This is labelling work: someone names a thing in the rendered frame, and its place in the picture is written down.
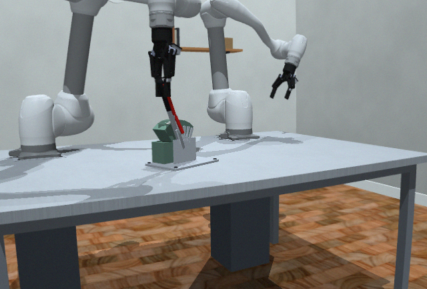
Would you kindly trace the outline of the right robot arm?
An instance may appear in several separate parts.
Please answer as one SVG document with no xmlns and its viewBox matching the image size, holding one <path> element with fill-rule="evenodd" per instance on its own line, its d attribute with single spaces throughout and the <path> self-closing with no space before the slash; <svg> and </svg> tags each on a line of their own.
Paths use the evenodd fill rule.
<svg viewBox="0 0 427 289">
<path fill-rule="evenodd" d="M 26 97 L 19 110 L 21 147 L 9 151 L 18 160 L 60 157 L 55 138 L 84 132 L 94 122 L 94 112 L 84 93 L 94 16 L 108 0 L 66 0 L 71 12 L 71 30 L 63 90 L 55 102 L 46 95 Z M 201 0 L 124 0 L 147 4 L 149 27 L 174 28 L 174 16 L 195 17 Z"/>
</svg>

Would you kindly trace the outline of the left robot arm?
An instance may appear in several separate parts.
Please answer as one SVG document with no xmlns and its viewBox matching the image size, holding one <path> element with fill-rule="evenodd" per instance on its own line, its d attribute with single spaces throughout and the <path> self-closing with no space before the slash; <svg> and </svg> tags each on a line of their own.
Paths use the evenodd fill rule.
<svg viewBox="0 0 427 289">
<path fill-rule="evenodd" d="M 207 113 L 216 122 L 225 123 L 226 131 L 220 138 L 230 140 L 257 139 L 252 133 L 252 101 L 246 91 L 232 91 L 228 83 L 224 27 L 226 18 L 232 18 L 252 27 L 270 48 L 276 59 L 285 59 L 298 68 L 304 55 L 307 39 L 296 35 L 289 42 L 273 40 L 262 22 L 238 0 L 207 0 L 200 9 L 200 17 L 207 29 L 211 78 L 213 89 L 209 93 Z"/>
</svg>

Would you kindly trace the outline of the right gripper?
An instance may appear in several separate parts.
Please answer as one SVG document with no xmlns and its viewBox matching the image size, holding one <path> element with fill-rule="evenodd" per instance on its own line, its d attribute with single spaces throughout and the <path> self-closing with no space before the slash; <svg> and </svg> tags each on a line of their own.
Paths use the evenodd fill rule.
<svg viewBox="0 0 427 289">
<path fill-rule="evenodd" d="M 151 41 L 153 43 L 153 50 L 148 51 L 148 54 L 151 76 L 154 77 L 155 81 L 155 96 L 161 97 L 157 81 L 158 79 L 165 78 L 163 79 L 164 97 L 171 97 L 171 78 L 175 75 L 175 56 L 177 53 L 177 49 L 174 49 L 171 46 L 171 42 L 173 41 L 172 28 L 151 28 Z M 161 77 L 162 65 L 164 77 Z"/>
</svg>

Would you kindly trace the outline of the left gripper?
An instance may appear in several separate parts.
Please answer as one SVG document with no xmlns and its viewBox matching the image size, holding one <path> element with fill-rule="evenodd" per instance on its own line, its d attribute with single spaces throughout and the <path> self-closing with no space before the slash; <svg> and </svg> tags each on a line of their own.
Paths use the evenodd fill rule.
<svg viewBox="0 0 427 289">
<path fill-rule="evenodd" d="M 284 68 L 283 68 L 283 74 L 279 74 L 278 78 L 274 81 L 273 85 L 272 85 L 272 92 L 270 94 L 270 98 L 274 98 L 275 93 L 277 88 L 284 82 L 287 81 L 288 82 L 288 90 L 286 92 L 286 95 L 284 98 L 289 99 L 289 96 L 291 94 L 291 91 L 293 89 L 295 89 L 295 77 L 296 75 L 294 75 L 296 70 L 296 66 L 292 65 L 290 63 L 285 63 Z M 279 80 L 279 81 L 278 81 Z M 277 82 L 278 81 L 278 82 Z M 276 83 L 277 82 L 277 83 Z M 276 84 L 275 84 L 276 83 Z"/>
</svg>

